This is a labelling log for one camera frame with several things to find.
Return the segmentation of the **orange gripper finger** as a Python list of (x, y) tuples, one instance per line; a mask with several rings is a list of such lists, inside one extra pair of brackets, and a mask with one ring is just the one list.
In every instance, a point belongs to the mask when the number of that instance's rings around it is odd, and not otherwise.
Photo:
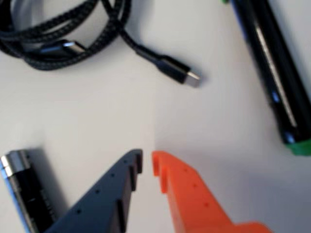
[(152, 153), (154, 175), (166, 194), (177, 233), (269, 233), (260, 222), (234, 223), (200, 174), (165, 151)]

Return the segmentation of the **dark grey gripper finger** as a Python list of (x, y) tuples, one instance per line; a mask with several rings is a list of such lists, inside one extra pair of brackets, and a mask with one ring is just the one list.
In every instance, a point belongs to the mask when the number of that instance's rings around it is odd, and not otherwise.
[(141, 149), (127, 152), (47, 232), (126, 232), (131, 194), (142, 164)]

